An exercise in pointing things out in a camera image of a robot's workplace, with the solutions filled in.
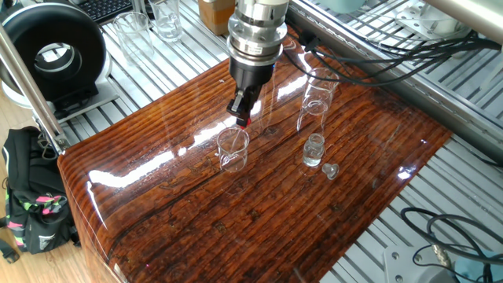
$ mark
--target glass jar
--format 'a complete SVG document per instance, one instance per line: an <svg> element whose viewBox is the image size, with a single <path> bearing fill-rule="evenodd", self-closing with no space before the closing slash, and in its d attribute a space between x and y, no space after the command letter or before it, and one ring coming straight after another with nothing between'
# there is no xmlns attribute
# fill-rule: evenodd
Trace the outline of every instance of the glass jar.
<svg viewBox="0 0 503 283"><path fill-rule="evenodd" d="M304 145L303 162L309 167L316 167L325 151L325 139L320 134L312 134Z"/></svg>

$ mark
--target clear drinking glass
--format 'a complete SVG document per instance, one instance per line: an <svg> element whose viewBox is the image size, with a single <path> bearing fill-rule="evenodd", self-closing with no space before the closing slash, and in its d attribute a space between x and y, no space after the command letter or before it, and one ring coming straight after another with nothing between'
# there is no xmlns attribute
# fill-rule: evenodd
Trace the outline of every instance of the clear drinking glass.
<svg viewBox="0 0 503 283"><path fill-rule="evenodd" d="M244 168L248 160L248 133L238 127L226 128L217 137L220 168L236 172Z"/></svg>
<svg viewBox="0 0 503 283"><path fill-rule="evenodd" d="M152 57L154 48L149 34L149 18L142 13L121 13L113 21L120 49L129 62Z"/></svg>
<svg viewBox="0 0 503 283"><path fill-rule="evenodd" d="M339 79L339 76L327 68L315 68L310 74L326 79ZM313 133L324 134L325 120L338 84L308 77L297 119L297 134L301 138L307 138Z"/></svg>
<svg viewBox="0 0 503 283"><path fill-rule="evenodd" d="M149 0L156 18L157 31L167 42L175 42L182 37L180 23L180 0Z"/></svg>
<svg viewBox="0 0 503 283"><path fill-rule="evenodd" d="M327 68L312 69L310 75L324 79L339 79ZM327 112L332 104L333 94L338 82L329 82L313 77L307 77L306 91L304 92L302 108L311 115L322 115Z"/></svg>

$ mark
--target metal rail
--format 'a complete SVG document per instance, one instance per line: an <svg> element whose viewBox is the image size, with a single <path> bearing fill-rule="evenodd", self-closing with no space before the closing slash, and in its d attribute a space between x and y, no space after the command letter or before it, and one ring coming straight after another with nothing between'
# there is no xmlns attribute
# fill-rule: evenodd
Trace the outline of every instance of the metal rail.
<svg viewBox="0 0 503 283"><path fill-rule="evenodd" d="M64 132L2 25L0 25L0 58L23 95L30 101L36 119L53 142L54 148L61 153L68 146Z"/></svg>

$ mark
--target wood grain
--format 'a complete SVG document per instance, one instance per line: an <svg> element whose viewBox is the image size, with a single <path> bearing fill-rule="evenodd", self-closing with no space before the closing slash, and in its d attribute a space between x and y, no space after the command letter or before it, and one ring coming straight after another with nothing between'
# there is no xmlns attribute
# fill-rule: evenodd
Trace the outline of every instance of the wood grain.
<svg viewBox="0 0 503 283"><path fill-rule="evenodd" d="M320 66L296 45L285 52ZM237 173L215 156L234 123L228 61L68 149L59 165L90 253L129 282L319 280L450 132L394 94L342 83L322 129L321 164L340 165L329 181L302 163L321 130L304 118L297 131L306 80L277 62Z"/></svg>

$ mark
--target small glass beaker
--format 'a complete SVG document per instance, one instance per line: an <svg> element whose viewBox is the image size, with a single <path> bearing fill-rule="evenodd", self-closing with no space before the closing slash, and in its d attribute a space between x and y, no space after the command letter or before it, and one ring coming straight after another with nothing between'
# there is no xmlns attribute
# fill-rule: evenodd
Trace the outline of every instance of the small glass beaker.
<svg viewBox="0 0 503 283"><path fill-rule="evenodd" d="M154 55L149 34L149 18L142 13L121 13L113 21L124 57L134 63Z"/></svg>
<svg viewBox="0 0 503 283"><path fill-rule="evenodd" d="M220 168L237 172L244 168L248 160L248 133L238 127L226 128L217 137Z"/></svg>
<svg viewBox="0 0 503 283"><path fill-rule="evenodd" d="M149 3L161 39L167 42L178 41L182 37L180 0L149 0Z"/></svg>

